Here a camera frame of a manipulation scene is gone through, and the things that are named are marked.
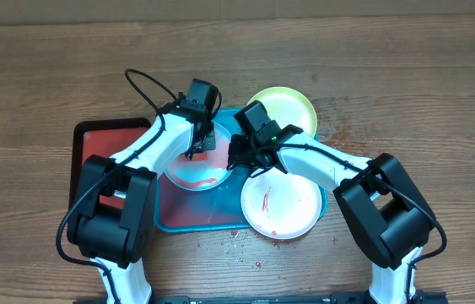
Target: wood grain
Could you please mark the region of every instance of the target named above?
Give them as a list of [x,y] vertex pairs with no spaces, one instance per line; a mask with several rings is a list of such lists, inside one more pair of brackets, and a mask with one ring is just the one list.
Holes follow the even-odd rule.
[[[213,81],[224,107],[270,86],[301,91],[316,108],[323,143],[396,155],[445,227],[449,246],[419,265],[418,288],[475,302],[475,16],[468,15],[0,27],[0,303],[104,295],[96,270],[62,261],[54,239],[67,208],[74,126],[153,118],[125,68],[175,91],[192,78]],[[159,105],[168,101],[142,87]],[[158,295],[196,297],[364,290],[370,262],[330,201],[310,234],[289,244],[247,230],[236,239],[230,231],[158,231],[144,256],[148,281]],[[438,245],[432,233],[425,251]],[[79,256],[72,245],[65,250]]]
[[475,0],[0,0],[0,25],[475,14]]

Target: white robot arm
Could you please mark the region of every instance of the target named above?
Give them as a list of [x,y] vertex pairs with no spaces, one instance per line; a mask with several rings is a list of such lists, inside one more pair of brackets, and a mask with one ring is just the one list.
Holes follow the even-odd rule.
[[[208,116],[212,109],[211,105],[207,110],[204,109],[203,113]],[[116,216],[108,217],[107,211],[100,211],[101,213],[97,216],[93,213],[93,202],[91,202],[91,209],[86,207],[79,210],[78,214],[74,214],[71,217],[72,220],[68,222],[69,241],[78,244],[83,255],[91,258],[92,261],[104,264],[111,272],[115,291],[119,297],[117,301],[110,292],[108,277],[100,271],[105,288],[108,290],[106,301],[108,304],[149,303],[152,290],[145,279],[141,259],[146,236],[141,232],[134,237],[128,236],[127,233],[144,231],[146,227],[152,225],[153,215],[145,211],[145,205],[148,205],[145,202],[152,202],[154,196],[151,191],[154,187],[151,181],[156,182],[156,178],[164,172],[170,162],[177,156],[190,151],[191,147],[205,148],[203,146],[207,136],[205,123],[211,122],[211,117],[208,116],[206,119],[205,115],[200,119],[203,123],[201,125],[197,117],[194,118],[186,113],[183,115],[183,112],[170,111],[164,114],[165,130],[135,159],[126,163],[127,169],[122,177],[124,179],[119,179],[116,182],[117,186],[111,184],[115,195],[126,199],[125,208],[128,204],[137,204],[136,208],[142,212],[142,216],[137,219],[138,224],[131,226],[129,232],[123,230],[129,224],[123,219],[125,215],[120,215],[118,223],[115,222]],[[256,141],[255,147],[251,149],[273,146],[273,149],[264,151],[265,159],[271,160],[272,165],[286,173],[308,178],[334,193],[355,241],[373,262],[372,284],[368,291],[370,299],[380,304],[407,303],[407,298],[411,298],[416,292],[413,287],[414,269],[410,269],[408,264],[419,256],[423,244],[428,241],[429,231],[434,227],[418,210],[413,209],[399,197],[394,197],[381,211],[372,204],[372,200],[388,193],[374,182],[374,178],[380,176],[383,181],[389,182],[393,187],[401,191],[403,189],[406,195],[433,214],[397,160],[390,155],[381,155],[375,160],[347,155],[316,142],[308,134],[295,132],[295,127],[280,130],[278,125],[273,123],[274,121],[268,119],[267,111],[259,102],[252,103],[236,114],[235,118],[247,138]],[[85,185],[82,186],[82,182],[89,185],[91,180],[94,181],[96,174],[104,174],[103,172],[112,166],[111,163],[119,164],[128,159],[156,136],[162,127],[162,122],[157,117],[154,125],[143,136],[130,147],[114,154],[111,160],[101,160],[100,157],[93,159],[93,164],[84,167],[86,174],[93,174],[93,178],[84,176],[84,171],[82,171],[77,196],[83,194],[82,191],[86,188]],[[128,185],[127,190],[122,186],[123,183]],[[124,245],[113,240],[121,237],[119,234],[121,231],[124,231],[122,232]],[[97,238],[96,234],[104,233],[111,233],[111,235]]]

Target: red stain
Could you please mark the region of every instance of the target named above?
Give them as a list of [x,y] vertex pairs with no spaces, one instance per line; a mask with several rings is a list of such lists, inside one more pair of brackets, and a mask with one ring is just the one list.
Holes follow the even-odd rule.
[[192,156],[192,160],[190,161],[205,161],[205,160],[207,160],[207,152],[194,154]]
[[185,181],[182,178],[179,178],[177,175],[174,175],[173,178],[175,178],[177,180],[177,182],[179,182],[181,185],[183,185],[185,187],[190,187],[190,188],[201,187],[203,184],[206,184],[206,183],[214,184],[214,183],[217,183],[219,181],[216,178],[208,178],[208,179],[202,180],[202,181],[188,182],[188,181]]
[[269,193],[271,192],[271,187],[269,187],[269,189],[267,190],[267,193],[265,193],[265,195],[263,196],[263,207],[262,207],[262,211],[265,211],[267,210],[267,212],[269,213],[269,206],[267,205],[267,201],[269,199]]

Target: white plate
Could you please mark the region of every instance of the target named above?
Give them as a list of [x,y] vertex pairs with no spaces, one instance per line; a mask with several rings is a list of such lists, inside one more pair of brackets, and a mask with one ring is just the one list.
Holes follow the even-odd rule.
[[252,228],[264,236],[288,240],[302,236],[318,221],[321,194],[306,178],[272,168],[246,180],[240,203]]

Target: blue tray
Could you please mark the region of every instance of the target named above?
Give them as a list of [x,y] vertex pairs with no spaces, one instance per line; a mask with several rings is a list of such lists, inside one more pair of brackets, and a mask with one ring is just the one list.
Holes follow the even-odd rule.
[[[214,121],[232,134],[242,134],[234,119],[239,110],[220,110]],[[176,186],[164,174],[157,183],[154,223],[165,232],[250,228],[240,206],[240,192],[249,175],[250,169],[237,167],[217,187],[206,191],[188,191]],[[321,218],[327,211],[327,192],[320,187],[320,193]]]

